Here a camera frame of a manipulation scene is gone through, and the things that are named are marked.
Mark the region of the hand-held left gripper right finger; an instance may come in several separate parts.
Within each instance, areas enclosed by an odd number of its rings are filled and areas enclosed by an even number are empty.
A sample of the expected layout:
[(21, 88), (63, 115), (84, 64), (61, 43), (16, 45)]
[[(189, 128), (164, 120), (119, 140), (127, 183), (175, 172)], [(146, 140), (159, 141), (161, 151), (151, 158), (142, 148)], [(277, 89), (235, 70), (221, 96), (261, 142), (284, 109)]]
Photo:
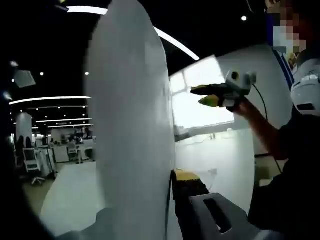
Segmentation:
[(196, 174), (171, 171), (175, 214), (184, 240), (251, 240), (246, 212), (219, 193), (209, 193)]

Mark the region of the person's right hand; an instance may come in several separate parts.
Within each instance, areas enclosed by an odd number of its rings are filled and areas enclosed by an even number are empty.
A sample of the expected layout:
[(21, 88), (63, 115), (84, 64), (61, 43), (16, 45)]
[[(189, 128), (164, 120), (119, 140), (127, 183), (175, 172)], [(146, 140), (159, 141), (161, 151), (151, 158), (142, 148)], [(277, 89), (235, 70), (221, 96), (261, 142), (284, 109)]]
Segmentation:
[(226, 107), (226, 109), (231, 113), (247, 118), (251, 115), (254, 106), (246, 97), (241, 97), (235, 102), (234, 106)]

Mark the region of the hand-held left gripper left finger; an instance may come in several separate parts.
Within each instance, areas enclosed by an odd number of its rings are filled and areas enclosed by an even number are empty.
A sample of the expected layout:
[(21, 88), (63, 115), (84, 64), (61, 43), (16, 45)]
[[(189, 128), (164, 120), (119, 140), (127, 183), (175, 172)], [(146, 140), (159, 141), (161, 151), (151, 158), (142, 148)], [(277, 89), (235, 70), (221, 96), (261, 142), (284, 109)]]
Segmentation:
[(104, 208), (96, 215), (95, 223), (80, 230), (70, 231), (56, 237), (57, 240), (112, 240), (113, 210)]

